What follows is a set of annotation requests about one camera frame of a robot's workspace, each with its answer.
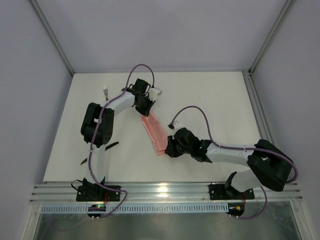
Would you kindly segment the pink cloth napkin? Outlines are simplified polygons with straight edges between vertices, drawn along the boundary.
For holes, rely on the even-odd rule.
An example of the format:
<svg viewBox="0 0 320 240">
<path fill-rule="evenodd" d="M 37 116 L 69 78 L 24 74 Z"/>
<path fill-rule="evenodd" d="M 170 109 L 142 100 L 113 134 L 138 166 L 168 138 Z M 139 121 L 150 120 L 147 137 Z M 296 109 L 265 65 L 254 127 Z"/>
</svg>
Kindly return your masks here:
<svg viewBox="0 0 320 240">
<path fill-rule="evenodd" d="M 140 119 L 150 137 L 155 154 L 164 155 L 168 146 L 168 136 L 156 115 L 151 111 L 148 116 L 142 115 Z"/>
</svg>

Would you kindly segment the black handled knife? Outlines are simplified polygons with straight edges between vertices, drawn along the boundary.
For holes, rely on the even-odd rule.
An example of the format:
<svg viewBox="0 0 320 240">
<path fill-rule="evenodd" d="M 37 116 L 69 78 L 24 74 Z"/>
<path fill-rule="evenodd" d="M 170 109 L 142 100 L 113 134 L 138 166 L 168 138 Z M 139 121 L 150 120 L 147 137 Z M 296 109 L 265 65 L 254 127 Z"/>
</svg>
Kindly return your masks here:
<svg viewBox="0 0 320 240">
<path fill-rule="evenodd" d="M 113 148 L 114 146 L 116 146 L 116 145 L 118 145 L 118 144 L 119 144 L 118 141 L 113 142 L 113 143 L 107 145 L 107 146 L 105 147 L 104 151 L 107 151 L 108 149 Z M 83 164 L 86 163 L 87 161 L 88 161 L 88 159 L 85 158 L 85 159 L 80 163 L 80 165 L 83 165 Z"/>
</svg>

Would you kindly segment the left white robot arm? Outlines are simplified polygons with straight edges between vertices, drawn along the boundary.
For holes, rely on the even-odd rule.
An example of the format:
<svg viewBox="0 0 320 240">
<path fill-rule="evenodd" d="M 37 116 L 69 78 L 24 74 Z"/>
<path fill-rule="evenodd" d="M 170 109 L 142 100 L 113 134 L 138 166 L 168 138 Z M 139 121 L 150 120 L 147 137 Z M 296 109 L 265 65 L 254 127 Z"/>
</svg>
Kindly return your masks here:
<svg viewBox="0 0 320 240">
<path fill-rule="evenodd" d="M 162 90 L 138 78 L 135 84 L 123 88 L 119 95 L 105 103 L 88 105 L 80 133 L 88 144 L 86 178 L 89 182 L 101 185 L 105 180 L 105 148 L 113 135 L 115 117 L 128 108 L 135 108 L 147 117 L 161 94 Z"/>
</svg>

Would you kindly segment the right small controller board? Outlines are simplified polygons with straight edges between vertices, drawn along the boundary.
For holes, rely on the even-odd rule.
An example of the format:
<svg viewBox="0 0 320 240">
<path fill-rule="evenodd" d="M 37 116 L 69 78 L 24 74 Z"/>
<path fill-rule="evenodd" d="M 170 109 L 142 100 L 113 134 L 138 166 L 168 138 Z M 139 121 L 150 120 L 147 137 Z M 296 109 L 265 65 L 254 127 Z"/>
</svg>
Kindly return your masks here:
<svg viewBox="0 0 320 240">
<path fill-rule="evenodd" d="M 227 212 L 229 218 L 239 219 L 245 211 L 245 204 L 240 202 L 228 203 Z"/>
</svg>

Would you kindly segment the small controller board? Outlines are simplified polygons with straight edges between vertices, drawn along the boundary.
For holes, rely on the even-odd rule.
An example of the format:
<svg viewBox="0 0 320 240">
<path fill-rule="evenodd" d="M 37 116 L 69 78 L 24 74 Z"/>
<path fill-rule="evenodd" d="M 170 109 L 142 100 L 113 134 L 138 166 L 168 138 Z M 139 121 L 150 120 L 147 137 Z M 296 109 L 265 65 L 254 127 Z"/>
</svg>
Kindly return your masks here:
<svg viewBox="0 0 320 240">
<path fill-rule="evenodd" d="M 229 218 L 239 219 L 245 211 L 245 204 L 240 202 L 228 203 L 227 212 Z"/>
<path fill-rule="evenodd" d="M 87 210 L 87 215 L 91 220 L 99 220 L 102 215 L 106 213 L 105 204 L 94 204 L 91 205 Z"/>
</svg>

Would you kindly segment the left small controller board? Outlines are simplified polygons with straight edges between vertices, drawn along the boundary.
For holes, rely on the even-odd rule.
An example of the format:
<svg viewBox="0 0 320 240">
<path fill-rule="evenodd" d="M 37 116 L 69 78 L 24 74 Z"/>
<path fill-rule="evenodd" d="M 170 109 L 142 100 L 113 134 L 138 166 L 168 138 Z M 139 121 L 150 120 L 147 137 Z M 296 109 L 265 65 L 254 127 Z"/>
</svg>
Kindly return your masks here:
<svg viewBox="0 0 320 240">
<path fill-rule="evenodd" d="M 91 220 L 99 220 L 102 215 L 106 213 L 105 204 L 94 204 L 91 205 L 87 210 L 87 215 Z"/>
</svg>

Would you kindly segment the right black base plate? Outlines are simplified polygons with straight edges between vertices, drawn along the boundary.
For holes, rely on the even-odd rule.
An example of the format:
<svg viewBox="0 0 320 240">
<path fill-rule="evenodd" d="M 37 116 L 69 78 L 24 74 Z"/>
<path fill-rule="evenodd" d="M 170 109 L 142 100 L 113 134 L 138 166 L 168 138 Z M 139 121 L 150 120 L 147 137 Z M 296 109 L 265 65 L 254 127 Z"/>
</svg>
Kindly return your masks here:
<svg viewBox="0 0 320 240">
<path fill-rule="evenodd" d="M 211 183 L 208 185 L 209 198 L 212 201 L 218 200 L 254 200 L 255 194 L 253 189 L 245 192 L 230 190 L 225 188 L 224 183 Z"/>
</svg>

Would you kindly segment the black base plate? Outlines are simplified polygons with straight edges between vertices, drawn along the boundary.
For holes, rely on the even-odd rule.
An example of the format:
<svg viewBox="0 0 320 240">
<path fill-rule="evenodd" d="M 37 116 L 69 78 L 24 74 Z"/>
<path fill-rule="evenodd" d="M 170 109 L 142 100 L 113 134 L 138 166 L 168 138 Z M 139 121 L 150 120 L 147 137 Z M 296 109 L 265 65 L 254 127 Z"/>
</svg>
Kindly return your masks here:
<svg viewBox="0 0 320 240">
<path fill-rule="evenodd" d="M 107 186 L 105 189 L 97 183 L 91 183 L 86 178 L 83 180 L 76 179 L 71 182 L 71 187 L 76 190 L 77 202 L 119 202 L 120 190 L 119 185 Z"/>
<path fill-rule="evenodd" d="M 245 192 L 230 190 L 225 188 L 224 183 L 211 183 L 208 185 L 209 198 L 212 201 L 218 200 L 254 200 L 255 194 L 253 189 Z"/>
</svg>

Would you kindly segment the right side aluminium rail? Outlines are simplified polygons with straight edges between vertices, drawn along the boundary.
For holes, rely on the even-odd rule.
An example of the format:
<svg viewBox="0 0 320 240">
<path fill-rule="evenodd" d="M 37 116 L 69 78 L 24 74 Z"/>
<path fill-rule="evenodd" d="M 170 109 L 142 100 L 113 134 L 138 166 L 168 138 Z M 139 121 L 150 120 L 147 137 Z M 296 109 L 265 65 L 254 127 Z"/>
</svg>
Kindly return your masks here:
<svg viewBox="0 0 320 240">
<path fill-rule="evenodd" d="M 243 71 L 242 76 L 260 136 L 258 142 L 252 147 L 253 156 L 249 157 L 249 166 L 266 187 L 271 188 L 272 184 L 283 185 L 287 181 L 292 166 L 285 160 L 285 154 L 274 146 L 266 114 L 252 76 L 248 71 Z"/>
</svg>

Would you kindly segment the aluminium rail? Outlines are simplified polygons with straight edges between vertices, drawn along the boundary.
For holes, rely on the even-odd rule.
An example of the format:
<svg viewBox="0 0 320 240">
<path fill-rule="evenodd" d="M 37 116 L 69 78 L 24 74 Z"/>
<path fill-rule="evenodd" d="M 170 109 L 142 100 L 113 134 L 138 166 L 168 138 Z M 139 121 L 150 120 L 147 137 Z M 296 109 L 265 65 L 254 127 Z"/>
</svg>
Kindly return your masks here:
<svg viewBox="0 0 320 240">
<path fill-rule="evenodd" d="M 292 166 L 285 160 L 285 154 L 274 146 L 266 114 L 252 76 L 248 71 L 243 71 L 242 76 L 260 136 L 258 142 L 252 147 L 253 156 L 249 157 L 249 166 L 266 187 L 271 188 L 272 184 L 283 185 L 287 181 Z"/>
<path fill-rule="evenodd" d="M 126 204 L 135 203 L 209 203 L 215 193 L 209 189 L 210 182 L 108 182 L 120 186 Z M 269 202 L 300 202 L 302 193 L 297 183 L 289 183 L 281 192 L 264 188 Z M 30 204 L 73 204 L 76 190 L 69 182 L 46 182 L 33 188 Z"/>
</svg>

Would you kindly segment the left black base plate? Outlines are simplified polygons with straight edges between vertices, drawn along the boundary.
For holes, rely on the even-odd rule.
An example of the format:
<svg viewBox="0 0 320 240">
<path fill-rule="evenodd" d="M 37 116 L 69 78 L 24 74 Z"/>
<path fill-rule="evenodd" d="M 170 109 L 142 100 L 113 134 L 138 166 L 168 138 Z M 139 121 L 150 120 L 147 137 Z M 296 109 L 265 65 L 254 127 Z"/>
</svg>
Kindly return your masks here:
<svg viewBox="0 0 320 240">
<path fill-rule="evenodd" d="M 119 202 L 120 190 L 119 185 L 107 186 L 105 189 L 97 183 L 91 183 L 86 178 L 83 180 L 76 179 L 71 182 L 71 187 L 76 190 L 77 202 Z"/>
</svg>

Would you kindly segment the front aluminium rail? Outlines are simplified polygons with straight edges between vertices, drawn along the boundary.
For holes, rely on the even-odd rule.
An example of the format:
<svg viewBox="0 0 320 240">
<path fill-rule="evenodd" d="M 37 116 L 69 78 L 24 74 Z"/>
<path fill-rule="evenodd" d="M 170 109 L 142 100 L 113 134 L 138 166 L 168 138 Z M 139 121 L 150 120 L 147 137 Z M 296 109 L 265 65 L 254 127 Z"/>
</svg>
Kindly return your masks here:
<svg viewBox="0 0 320 240">
<path fill-rule="evenodd" d="M 215 193 L 209 189 L 210 182 L 108 182 L 120 186 L 126 204 L 135 203 L 209 203 Z M 264 188 L 269 202 L 300 202 L 302 193 L 297 183 L 289 183 L 281 192 Z M 30 204 L 73 204 L 76 190 L 69 182 L 46 182 L 33 188 Z"/>
</svg>

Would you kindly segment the left corner aluminium post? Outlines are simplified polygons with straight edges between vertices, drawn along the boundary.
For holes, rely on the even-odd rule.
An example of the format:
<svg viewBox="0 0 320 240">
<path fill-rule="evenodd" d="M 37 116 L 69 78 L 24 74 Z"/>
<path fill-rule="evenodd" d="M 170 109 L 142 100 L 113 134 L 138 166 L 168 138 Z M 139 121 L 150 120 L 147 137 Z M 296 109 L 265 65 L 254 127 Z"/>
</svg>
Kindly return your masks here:
<svg viewBox="0 0 320 240">
<path fill-rule="evenodd" d="M 37 0 L 28 0 L 27 1 L 29 5 L 31 6 L 32 10 L 34 11 L 36 17 L 40 21 L 44 31 L 46 32 L 47 36 L 49 37 L 52 45 L 54 46 L 55 50 L 57 51 L 59 57 L 61 58 L 64 66 L 67 68 L 69 74 L 73 77 L 75 74 L 75 71 L 68 60 L 68 57 L 65 54 L 65 51 L 63 50 L 55 32 L 53 31 L 47 17 L 45 16 L 40 4 Z"/>
</svg>

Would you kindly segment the corner aluminium post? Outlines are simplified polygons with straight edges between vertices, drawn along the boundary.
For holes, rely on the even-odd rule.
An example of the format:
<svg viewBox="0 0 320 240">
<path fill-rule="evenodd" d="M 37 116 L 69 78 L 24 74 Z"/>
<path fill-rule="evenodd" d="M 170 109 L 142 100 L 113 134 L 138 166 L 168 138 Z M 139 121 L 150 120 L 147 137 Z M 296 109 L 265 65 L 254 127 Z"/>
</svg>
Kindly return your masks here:
<svg viewBox="0 0 320 240">
<path fill-rule="evenodd" d="M 68 60 L 68 57 L 65 54 L 65 51 L 63 50 L 55 32 L 53 31 L 47 17 L 45 16 L 40 4 L 37 0 L 28 0 L 27 1 L 29 5 L 31 6 L 32 10 L 34 11 L 36 17 L 40 21 L 44 31 L 46 32 L 47 36 L 49 37 L 52 45 L 54 46 L 55 50 L 57 51 L 59 57 L 61 58 L 64 66 L 67 68 L 69 74 L 73 77 L 75 74 L 75 71 Z"/>
<path fill-rule="evenodd" d="M 249 74 L 252 76 L 256 69 L 258 68 L 259 64 L 261 63 L 263 57 L 271 47 L 272 43 L 274 42 L 278 32 L 280 31 L 281 27 L 283 26 L 285 20 L 287 19 L 288 15 L 290 14 L 293 6 L 295 5 L 296 0 L 285 0 L 283 6 L 281 7 L 279 13 L 277 14 L 274 22 L 272 23 L 264 41 L 259 48 L 256 57 L 253 60 L 253 63 L 249 69 Z"/>
</svg>

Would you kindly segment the right corner aluminium post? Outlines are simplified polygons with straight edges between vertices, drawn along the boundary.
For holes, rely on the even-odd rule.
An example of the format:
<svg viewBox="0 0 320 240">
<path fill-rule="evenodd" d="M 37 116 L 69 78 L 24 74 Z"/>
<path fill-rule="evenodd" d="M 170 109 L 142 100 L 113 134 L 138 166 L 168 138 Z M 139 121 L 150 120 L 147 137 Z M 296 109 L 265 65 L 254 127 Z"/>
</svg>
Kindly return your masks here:
<svg viewBox="0 0 320 240">
<path fill-rule="evenodd" d="M 278 32 L 280 31 L 281 27 L 283 26 L 285 20 L 287 19 L 288 15 L 290 14 L 293 6 L 295 5 L 296 0 L 285 0 L 283 6 L 281 7 L 279 13 L 277 14 L 274 22 L 272 23 L 264 41 L 259 48 L 256 57 L 253 60 L 253 63 L 249 69 L 249 74 L 252 76 L 256 69 L 258 68 L 259 64 L 261 63 L 263 57 L 271 47 L 272 43 L 274 42 Z"/>
</svg>

